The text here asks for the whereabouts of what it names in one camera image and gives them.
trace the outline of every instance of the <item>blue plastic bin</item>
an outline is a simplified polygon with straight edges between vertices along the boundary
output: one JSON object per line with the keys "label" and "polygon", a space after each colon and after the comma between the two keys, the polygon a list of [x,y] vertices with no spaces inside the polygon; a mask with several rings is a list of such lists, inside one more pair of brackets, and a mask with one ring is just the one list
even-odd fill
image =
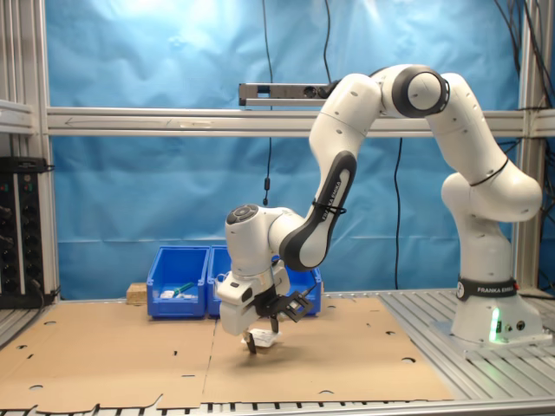
{"label": "blue plastic bin", "polygon": [[[147,310],[153,318],[203,318],[210,247],[162,246],[147,279]],[[163,299],[165,290],[194,283],[183,292],[190,298]]]}
{"label": "blue plastic bin", "polygon": [[[219,275],[224,275],[232,267],[232,260],[227,252],[227,246],[225,245],[213,245],[210,249],[210,262],[208,264],[208,275],[206,278],[206,310],[208,315],[211,317],[219,316],[219,305],[221,303],[220,299],[216,295],[216,285],[215,280]],[[307,296],[308,299],[314,303],[314,308],[307,315],[315,315],[320,312],[321,301],[322,301],[322,275],[318,268],[310,271],[295,271],[291,270],[289,267],[286,268],[289,274],[289,280],[291,283],[291,290],[289,294],[293,293],[295,290],[303,292],[314,284],[314,278],[312,277],[312,272],[317,281],[317,286],[310,292]],[[223,282],[223,277],[220,276],[219,280]]]}

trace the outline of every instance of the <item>blue curtain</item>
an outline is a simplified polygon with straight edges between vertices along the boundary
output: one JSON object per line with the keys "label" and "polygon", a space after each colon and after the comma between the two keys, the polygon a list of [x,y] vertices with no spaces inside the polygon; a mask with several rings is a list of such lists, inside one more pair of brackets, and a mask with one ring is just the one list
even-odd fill
{"label": "blue curtain", "polygon": [[[240,82],[268,82],[261,1],[47,0],[51,105],[238,108]],[[268,0],[274,82],[327,82],[323,0]],[[332,79],[398,63],[462,74],[485,110],[517,107],[510,38],[493,2],[330,0]],[[124,296],[160,245],[223,244],[227,212],[261,204],[266,138],[55,137],[62,295]],[[391,289],[398,139],[362,146],[321,265],[327,290]],[[453,287],[451,173],[433,139],[406,139],[401,288]],[[319,180],[307,139],[274,139],[271,206],[304,215]]]}

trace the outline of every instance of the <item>metal platform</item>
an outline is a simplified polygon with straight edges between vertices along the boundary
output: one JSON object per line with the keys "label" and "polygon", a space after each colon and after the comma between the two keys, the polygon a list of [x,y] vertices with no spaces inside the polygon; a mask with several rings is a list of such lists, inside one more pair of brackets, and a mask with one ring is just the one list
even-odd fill
{"label": "metal platform", "polygon": [[[453,319],[457,302],[454,290],[343,292],[329,293],[325,296],[355,299],[370,296],[380,298],[451,389],[455,400],[226,403],[204,404],[199,409],[169,411],[159,411],[152,406],[146,409],[95,409],[90,413],[74,413],[72,416],[177,416],[199,413],[257,414],[259,416],[280,413],[381,415],[555,413],[555,345],[542,348],[515,348],[495,353],[479,352],[465,360],[452,351],[437,332],[431,330],[430,326],[434,322]],[[555,302],[533,299],[529,302],[540,311],[548,326],[555,323]],[[33,311],[0,311],[0,344],[33,315]],[[33,414],[34,410],[0,411],[0,416],[32,416]]]}

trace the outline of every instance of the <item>cardboard floor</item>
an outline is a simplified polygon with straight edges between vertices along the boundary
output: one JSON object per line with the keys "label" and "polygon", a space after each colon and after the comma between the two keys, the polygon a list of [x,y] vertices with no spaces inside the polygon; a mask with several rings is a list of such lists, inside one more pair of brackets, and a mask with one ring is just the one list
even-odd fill
{"label": "cardboard floor", "polygon": [[[269,328],[261,321],[256,328]],[[326,300],[250,355],[218,322],[152,321],[146,306],[63,303],[0,351],[0,409],[450,400],[377,299]]]}
{"label": "cardboard floor", "polygon": [[209,320],[152,321],[146,306],[62,303],[0,351],[0,408],[75,413],[161,395],[160,407],[197,407],[213,333]]}
{"label": "cardboard floor", "polygon": [[276,344],[251,355],[218,324],[202,401],[452,399],[377,299],[326,300],[319,317],[280,330]]}

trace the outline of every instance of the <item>green status light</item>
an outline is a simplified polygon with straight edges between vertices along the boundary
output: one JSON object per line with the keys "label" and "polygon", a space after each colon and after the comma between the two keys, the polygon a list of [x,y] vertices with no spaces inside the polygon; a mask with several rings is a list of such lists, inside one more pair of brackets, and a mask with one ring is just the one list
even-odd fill
{"label": "green status light", "polygon": [[500,320],[500,309],[495,308],[492,313],[492,326],[489,329],[489,341],[495,342],[497,336],[497,322]]}

